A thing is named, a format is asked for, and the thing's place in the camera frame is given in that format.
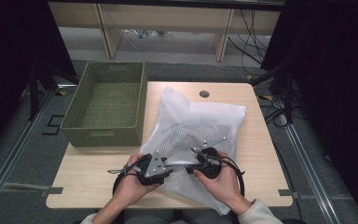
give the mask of person's left hand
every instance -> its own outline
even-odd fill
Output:
[[[142,156],[142,154],[132,155],[130,156],[128,163],[134,163]],[[113,195],[114,200],[120,201],[126,207],[139,202],[139,200],[141,200],[148,192],[151,192],[159,187],[159,184],[153,184],[150,186],[142,185],[133,169],[129,170],[128,173],[132,175],[126,175],[121,179],[116,192]]]

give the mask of cable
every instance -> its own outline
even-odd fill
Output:
[[[232,70],[232,71],[236,71],[238,74],[240,74],[241,77],[245,78],[246,77],[240,72],[238,71],[237,69],[234,69],[234,68],[228,68],[228,67],[223,67],[223,66],[219,66],[219,65],[214,65],[214,64],[210,64],[210,66],[215,66],[215,67],[218,67],[218,68],[223,68],[223,69],[227,69],[227,70]]]
[[[234,44],[234,42],[231,40],[230,37],[228,37],[228,40],[231,42],[232,45],[234,45],[234,47],[239,50],[240,52],[242,52],[243,54],[246,54],[246,56],[248,56],[249,58],[253,59],[255,62],[257,62],[258,64],[261,64],[260,61],[257,60],[257,58],[255,58],[254,56],[252,56],[251,54],[249,54],[248,52],[246,52],[245,50],[241,49],[240,47],[238,47],[236,44]]]
[[[245,41],[244,39],[242,39],[242,37],[241,37],[240,35],[237,35],[237,36],[238,36],[238,38],[239,38],[241,41],[243,41],[244,43],[246,43],[246,41]],[[250,47],[252,47],[252,48],[257,48],[257,46],[255,46],[255,45],[252,45],[252,44],[249,44],[249,43],[248,43],[248,45],[249,45]]]
[[[132,163],[132,164],[129,165],[129,166],[127,166],[127,164],[126,164],[127,167],[126,167],[126,168],[123,168],[122,170],[108,170],[107,173],[109,173],[109,174],[119,174],[119,173],[122,173],[124,170],[129,171],[129,170],[132,169],[136,164],[138,164],[138,162],[139,162],[140,160],[142,160],[143,158],[144,158],[144,156],[141,157],[141,158],[139,158],[136,162]]]
[[[229,159],[229,160],[231,161],[231,163],[233,163],[233,164],[235,165],[235,168],[240,169],[240,168],[238,167],[237,163],[235,163],[235,161],[232,160],[230,157],[222,157],[222,159]]]
[[[262,53],[261,53],[261,51],[260,51],[260,48],[257,46],[257,41],[256,41],[256,40],[258,40],[258,38],[257,38],[256,35],[255,35],[255,12],[252,10],[252,16],[251,16],[251,18],[252,18],[252,23],[251,23],[251,26],[250,26],[251,28],[249,28],[248,22],[246,21],[245,17],[243,16],[242,10],[241,10],[241,15],[242,15],[243,22],[245,23],[246,30],[248,31],[248,34],[249,34],[248,40],[249,40],[249,37],[252,38],[252,40],[253,40],[254,43],[255,43],[257,55],[259,56],[260,61],[262,61],[262,58],[263,58],[263,60],[264,60],[264,57],[263,57],[263,55],[262,55]]]
[[[246,70],[246,68],[245,68],[245,65],[243,65],[243,55],[244,55],[244,49],[246,48],[246,45],[245,45],[245,47],[243,48],[243,51],[242,51],[242,55],[241,55],[241,65],[242,65],[242,69],[243,69],[243,71],[245,71],[245,73],[248,73],[249,75],[251,75],[251,76],[255,76],[255,74],[253,74],[253,73],[251,73],[251,72],[249,72],[248,70]]]
[[[269,124],[270,122],[272,122],[276,127],[282,128],[282,127],[286,127],[289,123],[286,121],[284,124],[279,124],[276,121],[276,118],[278,118],[280,115],[284,114],[284,108],[280,108],[276,105],[276,102],[278,100],[284,100],[283,97],[274,97],[274,99],[271,101],[271,105],[264,105],[264,106],[269,106],[269,109],[266,113],[266,115],[264,116],[264,121],[266,122],[266,124]],[[271,114],[269,114],[269,111],[271,108],[274,108],[275,111],[273,111]],[[301,109],[300,105],[294,105],[291,108],[291,111],[295,111],[297,109]],[[307,117],[305,115],[303,115],[302,117],[300,117],[299,115],[296,115],[294,113],[291,113],[291,116],[294,116],[296,118],[299,119],[307,119]]]
[[[286,163],[283,160],[282,153],[280,152],[280,150],[278,149],[278,147],[276,146],[276,144],[274,142],[272,142],[272,144],[274,145],[275,151],[277,152],[278,157],[282,163],[283,169],[286,172],[287,178],[289,179],[290,188],[292,189],[293,192],[296,192],[295,185],[293,184],[292,177],[289,174],[289,169],[287,169]],[[298,202],[298,198],[295,198],[295,202],[296,202],[298,217],[301,221],[303,221],[302,212],[301,212],[300,204]]]
[[[242,172],[241,170],[238,168],[237,164],[233,161],[233,163],[229,162],[229,161],[225,161],[221,158],[217,158],[217,157],[214,157],[214,156],[209,156],[207,155],[207,158],[208,159],[212,159],[212,160],[215,160],[215,161],[221,161],[225,164],[227,164],[229,167],[231,167],[234,171],[235,171],[235,174],[237,175],[237,178],[238,178],[238,182],[240,183],[240,193],[243,197],[245,197],[245,185],[243,183],[243,177],[242,177]]]

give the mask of white sleeve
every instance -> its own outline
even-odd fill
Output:
[[[84,218],[80,224],[92,224],[92,219],[97,215],[96,213],[89,215],[88,217]]]
[[[255,200],[244,214],[238,216],[238,221],[240,224],[282,224],[260,200]]]

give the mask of green basket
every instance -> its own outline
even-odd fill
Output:
[[[144,63],[88,63],[61,130],[74,147],[140,146],[146,93]]]

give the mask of plastic bag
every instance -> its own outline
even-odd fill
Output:
[[[235,160],[237,130],[245,112],[246,107],[243,105],[190,102],[179,92],[167,87],[161,95],[158,123],[140,153],[153,154],[159,151],[160,156],[166,157],[169,163],[198,163],[196,154],[191,151],[192,147],[201,146],[204,140],[225,137],[226,141],[213,147],[226,152]],[[210,206],[220,215],[229,212],[229,208],[218,202],[184,167],[174,167],[164,181],[159,188],[166,192]]]

